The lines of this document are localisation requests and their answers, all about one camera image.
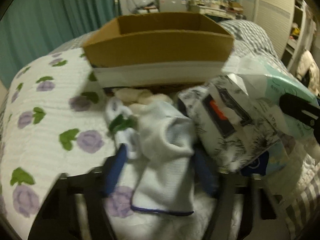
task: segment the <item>cardboard box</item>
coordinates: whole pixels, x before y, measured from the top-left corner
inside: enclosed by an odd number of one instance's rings
[[[103,88],[188,87],[220,74],[233,37],[204,15],[120,16],[83,44]]]

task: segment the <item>cluttered desk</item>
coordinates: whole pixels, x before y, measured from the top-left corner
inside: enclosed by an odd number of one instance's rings
[[[206,15],[217,22],[226,19],[245,19],[243,7],[234,0],[154,0],[138,8],[136,13],[185,11]]]

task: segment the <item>desk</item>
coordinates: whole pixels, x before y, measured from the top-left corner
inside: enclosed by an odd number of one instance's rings
[[[210,16],[216,16],[226,19],[235,20],[236,19],[236,13],[228,12],[226,10],[222,9],[215,9],[208,6],[202,6],[202,5],[191,5],[190,11],[200,14],[206,14]]]

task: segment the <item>bedspread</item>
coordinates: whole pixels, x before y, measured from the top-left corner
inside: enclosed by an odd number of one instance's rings
[[[82,49],[41,57],[24,67],[12,82],[4,114],[0,150],[0,213],[22,240],[57,176],[83,174],[114,154],[103,116],[107,97]],[[132,191],[143,160],[126,163],[114,193],[104,200],[118,239],[201,239],[215,200],[196,186],[188,217],[140,214],[130,209]],[[241,216],[237,196],[231,239]],[[89,239],[85,205],[79,196],[81,228]]]

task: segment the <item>white sock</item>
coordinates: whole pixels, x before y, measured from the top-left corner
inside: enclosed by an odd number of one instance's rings
[[[135,117],[139,117],[140,113],[143,111],[143,109],[146,107],[142,104],[132,104],[128,106],[130,110],[133,112]]]
[[[150,105],[155,101],[163,101],[169,103],[170,105],[173,105],[172,99],[165,94],[156,94],[148,97],[144,96],[138,98],[138,103],[142,105]]]
[[[146,106],[138,121],[140,145],[149,163],[132,198],[132,209],[172,215],[193,213],[196,140],[193,122],[166,102]]]
[[[109,125],[120,114],[127,119],[132,115],[132,111],[128,107],[124,106],[119,98],[112,97],[107,103],[105,114],[107,124]],[[141,156],[139,135],[133,128],[118,131],[115,134],[115,142],[117,149],[122,143],[125,143],[128,146],[128,159],[133,160]]]
[[[152,92],[148,89],[121,88],[113,90],[115,96],[126,104],[138,102],[138,98],[146,98],[152,96]]]

